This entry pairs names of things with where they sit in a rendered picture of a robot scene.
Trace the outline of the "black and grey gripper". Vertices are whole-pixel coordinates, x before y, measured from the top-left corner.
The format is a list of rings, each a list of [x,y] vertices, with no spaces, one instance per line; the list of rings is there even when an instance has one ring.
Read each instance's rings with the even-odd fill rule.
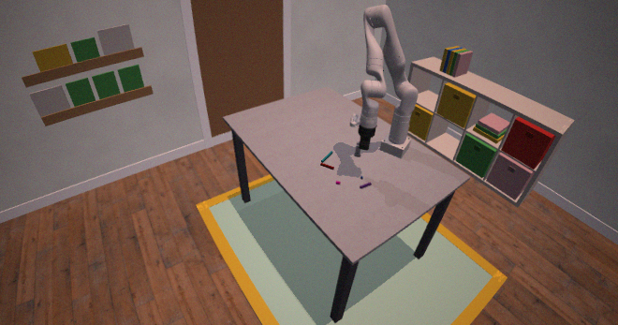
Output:
[[[357,113],[353,113],[350,121],[350,126],[359,126],[360,142],[357,142],[355,156],[360,157],[362,150],[369,150],[370,140],[375,135],[375,128],[377,126],[376,118],[367,118],[363,115],[359,116]]]

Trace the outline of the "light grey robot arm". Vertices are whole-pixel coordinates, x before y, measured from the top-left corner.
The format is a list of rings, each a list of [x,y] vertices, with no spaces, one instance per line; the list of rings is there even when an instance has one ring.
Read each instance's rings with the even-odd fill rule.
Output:
[[[404,144],[411,114],[415,109],[418,90],[409,83],[405,75],[405,56],[396,34],[393,18],[387,5],[368,7],[363,15],[366,39],[367,59],[366,73],[377,78],[377,81],[363,81],[360,90],[362,95],[361,114],[367,118],[376,118],[379,104],[370,97],[382,98],[387,93],[383,74],[383,62],[390,72],[395,94],[401,99],[394,108],[389,141],[393,144]],[[375,40],[375,28],[384,27],[386,42],[383,52]],[[400,107],[400,108],[399,108]]]

